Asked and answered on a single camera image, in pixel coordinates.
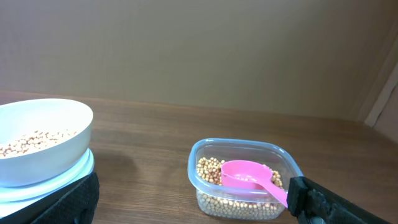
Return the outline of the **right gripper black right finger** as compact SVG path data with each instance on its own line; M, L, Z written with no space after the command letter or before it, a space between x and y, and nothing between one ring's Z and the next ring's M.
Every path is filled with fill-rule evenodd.
M306 177L290 178L287 205L299 224L388 223Z

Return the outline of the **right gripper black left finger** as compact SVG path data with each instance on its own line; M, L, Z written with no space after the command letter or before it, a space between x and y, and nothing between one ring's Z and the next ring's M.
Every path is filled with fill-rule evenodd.
M96 172L78 179L50 195L1 218L1 224L91 224L100 196Z

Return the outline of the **pink plastic measuring scoop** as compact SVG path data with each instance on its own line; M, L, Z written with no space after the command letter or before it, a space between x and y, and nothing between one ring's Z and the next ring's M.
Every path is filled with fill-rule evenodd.
M221 166L221 181L224 186L264 189L287 208L287 193L272 183L272 176L269 167L253 161L233 160Z

